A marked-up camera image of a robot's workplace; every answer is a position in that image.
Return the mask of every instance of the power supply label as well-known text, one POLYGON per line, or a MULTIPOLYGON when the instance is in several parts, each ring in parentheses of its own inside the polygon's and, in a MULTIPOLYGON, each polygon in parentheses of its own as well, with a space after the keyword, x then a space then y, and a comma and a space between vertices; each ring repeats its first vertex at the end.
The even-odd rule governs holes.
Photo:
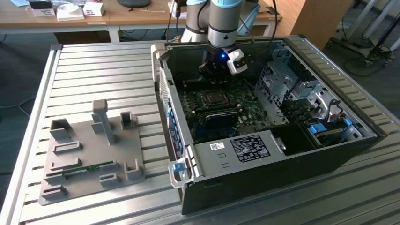
POLYGON ((270 156, 260 135, 233 139, 230 144, 242 163, 270 156))

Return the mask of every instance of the blue latch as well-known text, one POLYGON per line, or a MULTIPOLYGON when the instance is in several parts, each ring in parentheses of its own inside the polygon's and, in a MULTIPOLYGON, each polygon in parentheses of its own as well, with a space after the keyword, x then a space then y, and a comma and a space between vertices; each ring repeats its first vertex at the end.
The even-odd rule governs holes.
POLYGON ((309 127, 309 129, 310 129, 310 131, 312 131, 313 134, 316 134, 318 132, 324 132, 324 131, 328 130, 321 123, 312 124, 312 126, 309 127))
POLYGON ((349 120, 349 119, 344 119, 344 123, 345 123, 345 125, 352 125, 352 121, 349 120))
POLYGON ((185 163, 176 163, 172 165, 172 170, 173 172, 180 172, 180 171, 185 171, 186 167, 185 167, 185 163))

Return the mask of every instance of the slotted aluminum table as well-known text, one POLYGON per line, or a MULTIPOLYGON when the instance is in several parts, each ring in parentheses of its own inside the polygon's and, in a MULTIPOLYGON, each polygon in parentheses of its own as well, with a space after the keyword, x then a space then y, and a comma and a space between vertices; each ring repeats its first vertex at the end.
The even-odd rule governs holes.
POLYGON ((150 76, 149 47, 156 42, 56 46, 49 53, 0 224, 398 223, 398 120, 305 39, 289 39, 389 134, 373 149, 329 174, 182 216, 178 192, 166 174, 168 154, 150 76), (90 120, 90 101, 102 98, 109 103, 108 116, 124 111, 138 116, 146 179, 40 206, 50 120, 90 120))

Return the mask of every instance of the green circuit board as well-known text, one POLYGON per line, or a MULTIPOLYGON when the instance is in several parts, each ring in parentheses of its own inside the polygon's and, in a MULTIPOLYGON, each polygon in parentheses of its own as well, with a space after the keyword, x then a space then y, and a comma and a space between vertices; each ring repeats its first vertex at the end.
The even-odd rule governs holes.
POLYGON ((194 143, 249 134, 272 126, 257 102, 253 85, 241 79, 217 89, 178 93, 194 143), (236 119, 221 122, 221 114, 236 119), (209 118, 216 123, 212 128, 206 125, 209 118))

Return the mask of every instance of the black cable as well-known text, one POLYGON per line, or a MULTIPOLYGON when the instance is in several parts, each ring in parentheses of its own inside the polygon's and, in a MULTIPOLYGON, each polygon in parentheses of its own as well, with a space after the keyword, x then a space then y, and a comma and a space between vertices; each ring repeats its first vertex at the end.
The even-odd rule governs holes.
POLYGON ((264 51, 261 51, 261 53, 257 56, 261 56, 268 51, 270 43, 272 43, 272 40, 274 38, 276 27, 277 27, 277 9, 276 9, 276 2, 274 2, 274 0, 272 0, 272 3, 273 3, 273 10, 274 10, 274 28, 273 28, 273 33, 272 33, 270 40, 269 40, 269 43, 266 45, 266 48, 264 49, 264 51))
POLYGON ((344 16, 341 18, 341 30, 342 30, 345 41, 348 41, 348 36, 345 35, 345 31, 344 31, 344 16))
POLYGON ((142 35, 141 38, 138 38, 138 39, 136 39, 136 38, 133 38, 130 35, 128 35, 128 34, 125 33, 124 30, 122 30, 122 33, 124 33, 129 38, 132 38, 133 41, 141 41, 141 40, 144 39, 144 37, 145 37, 148 31, 149 31, 149 29, 145 30, 144 35, 142 35))
POLYGON ((169 13, 169 19, 168 19, 168 26, 166 26, 166 34, 165 34, 165 37, 166 37, 166 38, 165 38, 166 43, 169 43, 169 40, 168 40, 168 31, 169 31, 169 25, 170 25, 170 18, 172 18, 173 6, 174 6, 174 1, 172 1, 170 13, 169 13))
POLYGON ((393 29, 396 28, 397 24, 400 23, 400 12, 397 13, 396 19, 392 21, 390 25, 388 26, 385 32, 381 34, 380 39, 376 43, 376 46, 372 49, 372 53, 377 53, 381 49, 381 46, 386 40, 386 38, 389 37, 393 29))
POLYGON ((142 37, 138 39, 138 41, 141 41, 145 37, 145 35, 148 34, 149 29, 145 30, 142 37))
POLYGON ((12 172, 0 172, 0 176, 9 176, 12 175, 12 172))
POLYGON ((301 79, 298 78, 294 82, 294 85, 290 87, 288 93, 284 95, 281 102, 284 102, 286 100, 286 98, 289 97, 290 93, 293 92, 296 86, 298 85, 300 81, 301 81, 301 79))
POLYGON ((329 120, 330 105, 332 105, 333 101, 334 101, 334 99, 332 99, 332 100, 329 101, 329 104, 328 104, 326 116, 325 116, 325 123, 328 123, 328 120, 329 120))
MULTIPOLYGON (((389 0, 388 2, 386 2, 386 4, 382 6, 382 9, 386 7, 386 5, 388 5, 388 3, 390 2, 392 0, 389 0)), ((364 37, 364 32, 365 32, 365 30, 368 29, 368 27, 370 26, 370 24, 372 24, 372 22, 376 20, 376 18, 378 17, 380 15, 377 14, 376 15, 376 17, 369 21, 369 23, 368 23, 368 25, 366 25, 366 28, 362 30, 362 32, 361 32, 361 38, 364 37)))
POLYGON ((254 37, 253 37, 253 35, 252 35, 252 33, 250 33, 250 30, 249 30, 248 26, 245 25, 245 23, 244 23, 244 21, 242 21, 241 18, 240 18, 240 21, 241 21, 241 23, 242 23, 242 26, 245 27, 245 29, 246 29, 248 32, 249 32, 249 35, 250 35, 250 42, 254 43, 254 37))
POLYGON ((368 77, 368 76, 373 75, 374 73, 377 73, 378 71, 381 71, 381 70, 384 69, 384 67, 382 67, 382 68, 378 68, 377 70, 372 71, 370 73, 368 73, 368 74, 365 74, 365 75, 356 74, 354 72, 352 72, 352 71, 346 68, 346 64, 348 64, 349 62, 353 62, 353 61, 358 60, 358 59, 365 59, 365 58, 364 58, 364 56, 360 56, 360 57, 357 57, 357 58, 353 58, 353 59, 345 61, 344 64, 342 64, 344 69, 345 69, 352 75, 358 76, 358 77, 368 77))
POLYGON ((4 34, 4 38, 2 38, 2 40, 0 42, 5 41, 5 38, 6 38, 6 34, 4 34))
POLYGON ((369 28, 372 22, 376 20, 376 18, 377 18, 378 16, 380 16, 380 15, 377 15, 377 16, 369 21, 369 23, 368 23, 365 29, 364 29, 362 32, 361 32, 361 38, 364 37, 364 32, 366 31, 366 29, 369 28))
POLYGON ((178 36, 180 35, 180 32, 178 32, 178 30, 177 30, 177 21, 178 21, 178 17, 176 17, 176 23, 174 23, 174 29, 176 29, 176 36, 178 36))
POLYGON ((332 99, 332 100, 329 101, 328 109, 326 109, 325 123, 328 123, 328 121, 329 121, 330 106, 332 106, 332 105, 338 106, 338 104, 340 104, 340 100, 332 99))
POLYGON ((198 27, 198 30, 202 30, 202 29, 204 29, 202 27, 200 27, 200 13, 201 13, 204 7, 205 7, 206 4, 208 4, 208 1, 209 1, 209 0, 205 1, 204 5, 201 6, 201 8, 200 8, 200 10, 198 10, 198 12, 197 12, 197 27, 198 27))

